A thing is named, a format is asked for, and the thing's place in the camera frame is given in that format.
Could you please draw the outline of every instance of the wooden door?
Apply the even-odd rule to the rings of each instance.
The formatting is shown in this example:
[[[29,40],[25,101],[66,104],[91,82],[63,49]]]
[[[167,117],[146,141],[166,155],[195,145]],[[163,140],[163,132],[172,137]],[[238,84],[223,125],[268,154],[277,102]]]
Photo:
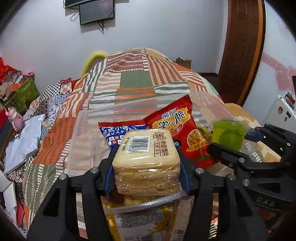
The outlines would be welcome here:
[[[228,0],[228,25],[219,71],[226,103],[242,105],[253,84],[265,34],[264,0]]]

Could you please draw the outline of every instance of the snack package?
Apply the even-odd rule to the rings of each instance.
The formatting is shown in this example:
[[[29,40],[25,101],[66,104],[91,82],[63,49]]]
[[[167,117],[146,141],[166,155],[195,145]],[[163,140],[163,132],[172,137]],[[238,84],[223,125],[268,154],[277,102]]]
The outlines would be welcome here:
[[[171,210],[167,203],[153,210],[109,214],[106,219],[115,241],[164,241]]]
[[[99,129],[106,138],[111,150],[120,145],[128,131],[147,129],[144,120],[128,120],[120,122],[99,122]]]
[[[180,157],[165,129],[129,131],[113,159],[118,192],[164,196],[180,191]]]
[[[165,241],[183,240],[193,206],[193,201],[194,197],[190,196],[186,199],[180,200],[176,205],[174,205]],[[213,210],[210,223],[209,239],[217,236],[218,215],[215,213],[216,212]]]
[[[192,158],[197,167],[214,164],[206,152],[208,142],[202,136],[192,117],[192,102],[189,95],[150,114],[144,120],[148,128],[168,129],[175,145],[181,146],[183,154]]]

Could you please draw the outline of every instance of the clear plastic storage box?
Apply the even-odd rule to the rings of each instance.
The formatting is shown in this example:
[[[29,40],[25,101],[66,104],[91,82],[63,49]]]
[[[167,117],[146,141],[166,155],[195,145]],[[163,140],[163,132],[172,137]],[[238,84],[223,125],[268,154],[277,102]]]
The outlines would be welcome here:
[[[99,121],[143,119],[145,116],[165,107],[182,96],[184,94],[165,95],[123,104],[105,105],[99,109],[80,111],[71,139],[66,173],[70,177],[83,175],[92,167],[97,167],[102,159],[108,157],[110,147],[98,128]],[[215,96],[203,91],[189,93],[189,96],[193,103],[192,116],[197,125],[209,125],[209,123],[213,123],[217,119],[233,118]],[[224,172],[229,173],[229,170],[226,170],[226,168],[226,166],[217,163],[209,167],[209,171],[215,175],[224,175]],[[182,195],[184,195],[183,192],[169,195],[159,200],[159,202],[154,200],[139,205],[111,208],[112,210],[105,210],[105,214],[131,212],[157,206],[173,201]]]

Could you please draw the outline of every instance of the black cable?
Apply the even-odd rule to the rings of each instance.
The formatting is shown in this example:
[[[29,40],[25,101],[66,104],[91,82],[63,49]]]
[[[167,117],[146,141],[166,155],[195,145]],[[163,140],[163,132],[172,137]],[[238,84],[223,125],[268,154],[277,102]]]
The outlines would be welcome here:
[[[66,9],[66,8],[70,8],[70,9],[73,9],[73,10],[79,10],[79,8],[71,8],[71,7],[66,7],[66,4],[65,4],[65,0],[64,0],[64,9]]]
[[[71,16],[71,18],[70,18],[71,22],[74,22],[78,18],[78,16],[79,16],[79,10]]]
[[[115,0],[114,0],[113,2],[114,2],[113,10],[112,10],[112,12],[109,14],[108,18],[111,16],[112,13],[114,13],[114,17],[115,17],[115,15],[116,15],[116,2],[115,2]],[[98,21],[98,24],[99,24],[99,26],[102,28],[102,32],[103,32],[103,33],[104,33],[104,25],[105,25],[105,23],[106,23],[107,21],[108,21],[108,19],[105,20],[105,21]]]

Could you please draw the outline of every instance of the white plastic bag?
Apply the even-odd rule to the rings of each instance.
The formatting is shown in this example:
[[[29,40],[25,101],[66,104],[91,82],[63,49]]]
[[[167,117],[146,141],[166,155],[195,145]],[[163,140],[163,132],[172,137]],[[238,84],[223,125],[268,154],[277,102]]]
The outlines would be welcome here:
[[[38,150],[44,119],[45,114],[42,114],[26,121],[20,138],[9,143],[6,148],[4,175],[18,168]]]

